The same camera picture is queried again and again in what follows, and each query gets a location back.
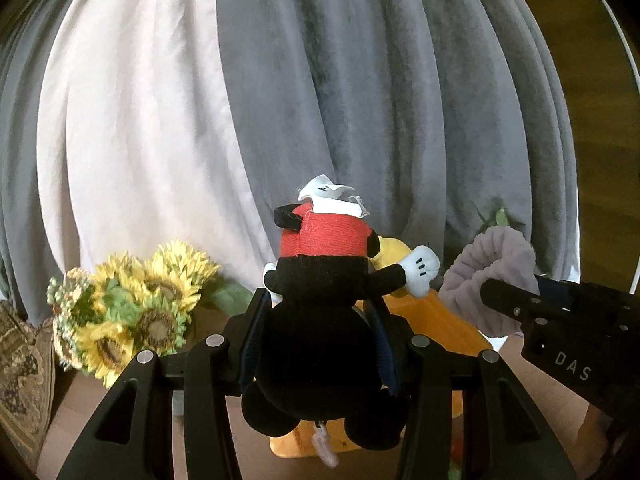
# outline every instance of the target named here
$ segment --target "plush toy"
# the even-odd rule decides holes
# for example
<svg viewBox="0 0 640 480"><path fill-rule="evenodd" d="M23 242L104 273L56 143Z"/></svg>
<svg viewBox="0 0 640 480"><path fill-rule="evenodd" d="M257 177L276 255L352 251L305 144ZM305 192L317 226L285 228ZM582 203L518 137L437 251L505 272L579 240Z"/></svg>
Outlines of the plush toy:
<svg viewBox="0 0 640 480"><path fill-rule="evenodd" d="M277 265L267 265L265 286L277 305L264 328L256 381L242 397L247 423L268 436L283 436L300 420L344 418L358 446L390 449L400 440L408 401L382 388L376 345L355 303L399 289L422 298L440 262L425 246L397 263L369 272L369 263L389 263L385 248L402 242L380 238L362 220L358 197L340 200L352 188L321 175L298 197L302 204L274 212L283 229Z"/></svg>

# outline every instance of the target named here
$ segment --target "metal screw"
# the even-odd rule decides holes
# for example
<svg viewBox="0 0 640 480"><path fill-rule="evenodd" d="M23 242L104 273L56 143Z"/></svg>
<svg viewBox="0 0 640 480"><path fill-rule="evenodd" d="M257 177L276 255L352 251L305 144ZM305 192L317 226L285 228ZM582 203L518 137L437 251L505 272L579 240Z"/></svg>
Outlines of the metal screw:
<svg viewBox="0 0 640 480"><path fill-rule="evenodd" d="M488 363L497 363L500 360L500 354L495 350L485 350L482 352L482 359Z"/></svg>
<svg viewBox="0 0 640 480"><path fill-rule="evenodd" d="M136 356L136 360L141 364L141 365L145 365L147 364L149 361L151 361L151 359L154 358L154 353L151 350L143 350L142 352L140 352L137 356Z"/></svg>
<svg viewBox="0 0 640 480"><path fill-rule="evenodd" d="M417 346L418 348L425 348L429 346L429 338L425 335L414 335L411 338L411 344Z"/></svg>
<svg viewBox="0 0 640 480"><path fill-rule="evenodd" d="M207 346L211 346L212 348L222 345L223 342L225 342L225 338L220 334L212 334L205 340Z"/></svg>

